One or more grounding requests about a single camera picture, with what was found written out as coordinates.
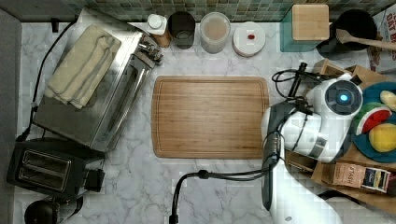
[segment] beige dish towel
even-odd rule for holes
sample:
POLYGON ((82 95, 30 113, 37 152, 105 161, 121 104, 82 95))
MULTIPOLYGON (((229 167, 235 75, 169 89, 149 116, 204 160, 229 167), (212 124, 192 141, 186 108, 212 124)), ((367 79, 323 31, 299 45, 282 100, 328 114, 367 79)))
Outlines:
POLYGON ((113 63, 120 45, 117 38, 91 25, 56 68, 45 95, 81 109, 113 63))

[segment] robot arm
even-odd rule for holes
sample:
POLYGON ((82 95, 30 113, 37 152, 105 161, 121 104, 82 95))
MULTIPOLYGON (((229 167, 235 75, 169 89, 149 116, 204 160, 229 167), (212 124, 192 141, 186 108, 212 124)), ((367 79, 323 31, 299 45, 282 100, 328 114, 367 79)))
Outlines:
POLYGON ((324 162, 340 156, 350 122, 362 105, 361 90, 343 77, 323 81, 307 99, 314 107, 312 115, 284 102, 271 106, 263 116, 262 168, 273 169, 262 179, 262 202, 276 224, 342 223, 333 208, 290 174, 285 162, 265 159, 274 153, 284 157, 285 149, 324 162))
MULTIPOLYGON (((285 130, 290 130, 286 128, 286 123, 293 120, 293 117, 299 115, 299 113, 294 111, 293 105, 287 103, 274 105, 265 112, 262 121, 262 124, 264 124, 262 134, 265 139, 264 158, 276 152, 280 152, 282 158, 285 156, 285 139, 282 136, 285 135, 285 130), (289 118, 286 122, 282 122, 285 117, 289 118), (276 129, 279 123, 285 123, 285 125, 280 133, 277 133, 276 129)), ((267 160, 263 167, 274 165, 274 162, 276 160, 267 160)), ((306 189, 290 174, 282 160, 277 162, 276 166, 262 181, 263 205, 270 211, 274 223, 342 223, 341 218, 325 201, 306 189)))

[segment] tile backsplash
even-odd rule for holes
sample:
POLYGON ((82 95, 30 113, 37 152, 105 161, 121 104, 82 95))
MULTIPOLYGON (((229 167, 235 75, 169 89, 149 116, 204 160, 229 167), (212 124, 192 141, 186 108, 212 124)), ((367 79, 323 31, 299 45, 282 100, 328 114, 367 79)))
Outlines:
POLYGON ((149 14, 169 17, 188 11, 197 21, 209 12, 221 12, 230 21, 281 21, 293 4, 327 4, 331 21, 352 8, 374 15, 396 0, 62 0, 78 15, 85 6, 123 21, 146 21, 149 14))

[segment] colorful plate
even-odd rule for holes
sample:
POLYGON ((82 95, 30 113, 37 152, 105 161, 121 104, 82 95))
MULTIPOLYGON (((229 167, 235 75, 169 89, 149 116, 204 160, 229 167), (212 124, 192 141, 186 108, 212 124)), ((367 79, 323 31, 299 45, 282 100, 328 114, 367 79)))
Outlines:
MULTIPOLYGON (((365 105, 371 102, 382 103, 379 97, 381 91, 392 91, 396 93, 396 82, 380 82, 370 86, 363 91, 363 104, 365 105)), ((392 116, 390 116, 383 123, 396 124, 396 112, 392 111, 392 116)), ((370 143, 368 133, 361 135, 353 134, 352 140, 361 153, 373 161, 396 162, 396 150, 392 150, 390 152, 377 152, 375 149, 373 149, 370 143)))

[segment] wooden tray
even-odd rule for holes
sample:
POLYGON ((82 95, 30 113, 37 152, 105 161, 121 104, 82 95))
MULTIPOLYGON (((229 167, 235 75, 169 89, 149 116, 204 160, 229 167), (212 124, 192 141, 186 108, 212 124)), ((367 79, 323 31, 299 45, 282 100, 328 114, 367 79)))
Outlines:
POLYGON ((154 152, 166 158, 260 159, 260 77, 158 77, 151 107, 154 152))

